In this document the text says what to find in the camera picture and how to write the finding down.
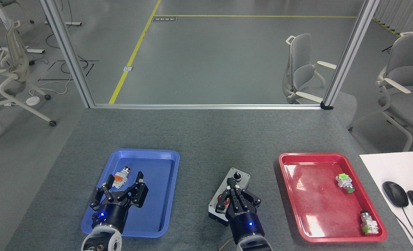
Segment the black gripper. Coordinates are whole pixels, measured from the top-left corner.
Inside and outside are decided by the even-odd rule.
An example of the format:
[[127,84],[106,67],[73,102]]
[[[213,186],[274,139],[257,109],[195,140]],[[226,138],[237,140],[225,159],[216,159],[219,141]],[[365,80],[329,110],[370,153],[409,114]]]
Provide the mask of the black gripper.
[[261,199],[247,189],[241,189],[233,177],[227,178],[226,187],[216,203],[216,213],[225,213],[234,242],[251,235],[265,236],[256,214]]
[[107,181],[100,188],[96,188],[92,195],[89,203],[90,208],[95,211],[92,215],[92,229],[96,226],[110,226],[122,233],[130,206],[141,208],[144,205],[149,189],[144,183],[144,174],[141,171],[138,172],[135,183],[123,191],[122,201],[114,200],[110,192],[114,180],[114,176],[109,175]]

